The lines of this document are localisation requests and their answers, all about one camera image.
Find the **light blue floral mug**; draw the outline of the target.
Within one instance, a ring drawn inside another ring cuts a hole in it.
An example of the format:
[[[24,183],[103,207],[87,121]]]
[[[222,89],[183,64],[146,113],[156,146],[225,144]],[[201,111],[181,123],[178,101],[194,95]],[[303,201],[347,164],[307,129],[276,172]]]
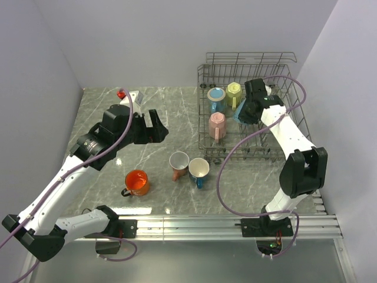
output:
[[[241,112],[241,109],[242,109],[243,106],[244,106],[244,102],[245,102],[245,100],[242,100],[242,102],[241,102],[241,103],[239,104],[239,106],[236,108],[236,111],[235,111],[234,114],[233,114],[233,120],[236,121],[236,122],[238,122],[238,123],[241,124],[241,125],[246,126],[247,124],[246,124],[244,121],[242,121],[242,120],[240,119],[240,117],[239,117],[240,112]]]

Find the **yellow faceted mug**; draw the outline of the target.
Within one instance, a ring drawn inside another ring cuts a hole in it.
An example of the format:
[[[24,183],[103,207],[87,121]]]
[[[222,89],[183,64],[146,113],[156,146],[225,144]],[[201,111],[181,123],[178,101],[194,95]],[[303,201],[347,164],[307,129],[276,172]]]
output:
[[[232,108],[233,111],[236,110],[241,102],[242,98],[242,87],[237,82],[232,82],[226,87],[226,103]]]

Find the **pink faceted mug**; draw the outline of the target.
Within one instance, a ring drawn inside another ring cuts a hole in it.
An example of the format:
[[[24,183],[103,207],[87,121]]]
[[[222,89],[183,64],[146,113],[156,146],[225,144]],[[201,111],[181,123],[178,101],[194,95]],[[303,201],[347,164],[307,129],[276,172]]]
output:
[[[215,112],[209,119],[209,135],[216,143],[226,135],[226,117],[221,112]]]

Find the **blue mug orange interior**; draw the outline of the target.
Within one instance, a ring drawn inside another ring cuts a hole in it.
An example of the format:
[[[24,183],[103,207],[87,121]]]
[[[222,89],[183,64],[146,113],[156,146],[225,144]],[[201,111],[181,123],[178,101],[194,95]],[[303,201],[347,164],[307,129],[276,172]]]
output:
[[[222,88],[214,87],[207,92],[207,98],[210,103],[211,114],[216,112],[223,113],[226,103],[226,92]]]

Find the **salmon floral mug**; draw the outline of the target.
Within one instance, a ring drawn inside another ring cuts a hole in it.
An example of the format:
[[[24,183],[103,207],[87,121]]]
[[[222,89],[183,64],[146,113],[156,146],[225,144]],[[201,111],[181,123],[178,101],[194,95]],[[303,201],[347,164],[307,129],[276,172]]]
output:
[[[172,181],[176,182],[188,171],[190,158],[185,152],[174,152],[169,158],[169,164],[173,170]]]

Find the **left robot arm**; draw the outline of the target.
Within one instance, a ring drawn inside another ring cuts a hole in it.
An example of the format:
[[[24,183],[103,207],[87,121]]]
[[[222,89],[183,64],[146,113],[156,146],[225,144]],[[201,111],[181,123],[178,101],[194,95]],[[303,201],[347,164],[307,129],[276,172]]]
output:
[[[43,192],[22,212],[9,214],[2,226],[37,260],[46,262],[64,245],[95,233],[106,237],[120,234],[119,216],[108,206],[71,218],[62,218],[65,208],[88,181],[99,174],[117,152],[129,144],[161,143],[168,130],[155,109],[149,110],[152,125],[143,114],[125,105],[114,104],[102,120],[80,136],[62,168]]]

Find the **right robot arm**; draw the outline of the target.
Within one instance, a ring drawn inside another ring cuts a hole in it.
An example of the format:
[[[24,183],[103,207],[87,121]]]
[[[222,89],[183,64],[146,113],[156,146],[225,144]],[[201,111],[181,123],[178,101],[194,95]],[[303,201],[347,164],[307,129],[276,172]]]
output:
[[[259,221],[265,235],[273,235],[280,221],[288,217],[296,205],[323,187],[328,153],[316,147],[289,116],[282,99],[267,90],[261,78],[245,82],[246,99],[239,113],[245,123],[262,122],[285,155],[285,164],[279,176],[280,189],[262,210],[270,213]]]

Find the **dark blue mug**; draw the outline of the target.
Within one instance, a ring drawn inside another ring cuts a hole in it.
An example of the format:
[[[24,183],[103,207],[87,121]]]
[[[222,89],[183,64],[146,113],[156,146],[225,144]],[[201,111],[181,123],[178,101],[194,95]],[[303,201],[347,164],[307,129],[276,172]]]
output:
[[[190,180],[195,183],[198,189],[202,189],[210,171],[208,161],[202,158],[192,159],[188,165],[188,170]]]

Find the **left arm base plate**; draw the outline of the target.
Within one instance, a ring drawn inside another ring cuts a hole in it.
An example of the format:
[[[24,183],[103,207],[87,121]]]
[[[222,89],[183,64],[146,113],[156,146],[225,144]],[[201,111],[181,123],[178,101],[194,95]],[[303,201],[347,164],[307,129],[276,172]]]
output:
[[[136,219],[110,220],[104,231],[91,233],[86,238],[93,238],[95,235],[104,235],[113,238],[133,239],[137,234],[137,223]]]

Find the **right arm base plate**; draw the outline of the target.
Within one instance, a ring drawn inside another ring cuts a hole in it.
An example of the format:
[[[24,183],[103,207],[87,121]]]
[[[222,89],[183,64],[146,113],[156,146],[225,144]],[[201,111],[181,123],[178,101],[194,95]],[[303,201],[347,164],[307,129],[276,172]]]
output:
[[[289,218],[278,221],[271,220],[268,216],[259,218],[243,218],[236,226],[240,226],[242,237],[275,237],[293,236],[293,228]]]

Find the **aluminium mounting rail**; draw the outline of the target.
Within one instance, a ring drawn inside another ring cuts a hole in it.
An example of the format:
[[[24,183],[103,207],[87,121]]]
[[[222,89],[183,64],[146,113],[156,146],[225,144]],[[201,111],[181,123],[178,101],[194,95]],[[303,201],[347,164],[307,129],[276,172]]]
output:
[[[275,237],[242,237],[240,223],[243,217],[234,215],[183,215],[183,216],[120,216],[119,219],[136,219],[136,241],[219,241],[257,239],[272,240]],[[293,235],[297,239],[341,239],[338,220],[330,215],[303,215],[290,218]],[[282,236],[288,240],[293,236]]]

